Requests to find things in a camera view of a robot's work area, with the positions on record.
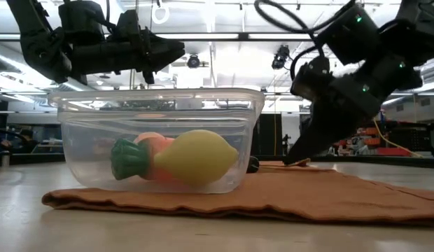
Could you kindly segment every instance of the ceiling light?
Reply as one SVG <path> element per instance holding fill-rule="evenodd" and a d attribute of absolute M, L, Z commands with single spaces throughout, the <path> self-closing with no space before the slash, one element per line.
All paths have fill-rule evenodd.
<path fill-rule="evenodd" d="M 69 84 L 68 82 L 63 83 L 63 85 L 67 86 L 68 88 L 72 88 L 75 91 L 83 91 L 81 88 L 76 87 L 75 85 Z"/>
<path fill-rule="evenodd" d="M 50 111 L 15 111 L 15 113 L 49 113 Z"/>
<path fill-rule="evenodd" d="M 0 60 L 6 62 L 8 64 L 11 64 L 12 66 L 18 68 L 19 70 L 21 70 L 23 72 L 27 72 L 28 70 L 33 70 L 30 66 L 27 66 L 25 64 L 19 63 L 19 62 L 13 60 L 13 59 L 4 57 L 3 55 L 0 55 Z"/>
<path fill-rule="evenodd" d="M 47 95 L 47 92 L 2 92 L 7 95 Z"/>
<path fill-rule="evenodd" d="M 0 41 L 19 41 L 19 34 L 0 34 Z"/>
<path fill-rule="evenodd" d="M 238 39 L 238 34 L 156 34 L 160 38 L 164 39 Z"/>
<path fill-rule="evenodd" d="M 249 39 L 310 41 L 308 34 L 249 34 Z"/>
<path fill-rule="evenodd" d="M 410 92 L 394 92 L 390 94 L 391 96 L 412 96 L 413 93 Z"/>
<path fill-rule="evenodd" d="M 389 105 L 395 102 L 399 102 L 400 100 L 404 99 L 404 97 L 399 97 L 399 98 L 395 98 L 395 99 L 390 99 L 388 101 L 385 101 L 382 105 Z"/>
<path fill-rule="evenodd" d="M 421 93 L 418 93 L 417 95 L 421 95 L 421 96 L 434 96 L 434 92 L 421 92 Z"/>
<path fill-rule="evenodd" d="M 422 87 L 418 87 L 418 88 L 411 90 L 411 92 L 423 92 L 423 91 L 429 91 L 432 89 L 434 89 L 434 82 L 426 83 Z"/>
<path fill-rule="evenodd" d="M 30 99 L 28 97 L 25 97 L 25 96 L 22 96 L 22 95 L 18 95 L 18 94 L 14 95 L 14 96 L 3 94 L 2 96 L 10 98 L 10 99 L 16 99 L 16 100 L 21 101 L 21 102 L 29 102 L 29 103 L 34 103 L 35 102 L 33 99 Z"/>

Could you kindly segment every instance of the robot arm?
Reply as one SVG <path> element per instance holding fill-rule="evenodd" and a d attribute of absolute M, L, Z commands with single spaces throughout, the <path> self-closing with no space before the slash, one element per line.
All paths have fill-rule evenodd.
<path fill-rule="evenodd" d="M 141 30 L 135 10 L 121 14 L 117 25 L 106 20 L 93 1 L 64 0 L 59 6 L 62 27 L 54 30 L 37 0 L 7 0 L 21 33 L 22 54 L 29 66 L 57 83 L 67 77 L 87 84 L 87 74 L 126 69 L 142 71 L 147 84 L 153 72 L 184 55 L 184 44 Z M 106 26 L 111 35 L 102 31 Z"/>
<path fill-rule="evenodd" d="M 420 87 L 421 76 L 414 67 L 434 58 L 434 1 L 403 0 L 396 18 L 380 28 L 360 5 L 350 2 L 343 9 L 316 37 L 316 47 L 328 45 L 343 64 L 364 63 L 339 78 L 332 75 L 324 56 L 300 67 L 290 92 L 313 102 L 311 119 L 286 164 L 350 137 L 377 115 L 394 90 Z"/>

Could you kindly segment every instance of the toy lemon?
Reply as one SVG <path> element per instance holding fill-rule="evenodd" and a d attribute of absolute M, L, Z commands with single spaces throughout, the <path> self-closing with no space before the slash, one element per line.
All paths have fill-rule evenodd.
<path fill-rule="evenodd" d="M 154 157 L 154 165 L 189 186 L 217 181 L 237 161 L 237 150 L 217 133 L 192 130 L 178 136 Z"/>

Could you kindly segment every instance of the orange towel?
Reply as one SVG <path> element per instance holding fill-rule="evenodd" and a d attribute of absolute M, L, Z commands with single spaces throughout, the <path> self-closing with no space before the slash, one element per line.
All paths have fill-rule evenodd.
<path fill-rule="evenodd" d="M 334 170 L 264 162 L 227 194 L 157 194 L 96 188 L 43 196 L 54 209 L 89 209 L 223 217 L 232 214 L 287 221 L 434 225 L 434 192 L 365 181 Z"/>

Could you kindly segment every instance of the table surface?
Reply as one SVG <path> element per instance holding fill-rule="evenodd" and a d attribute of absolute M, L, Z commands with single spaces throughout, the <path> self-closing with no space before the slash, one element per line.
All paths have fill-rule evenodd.
<path fill-rule="evenodd" d="M 434 190 L 434 169 L 356 163 L 313 165 L 363 179 Z M 64 163 L 0 169 L 0 252 L 434 252 L 434 228 L 166 217 L 52 210 L 41 204 L 41 196 L 50 190 L 81 187 Z"/>

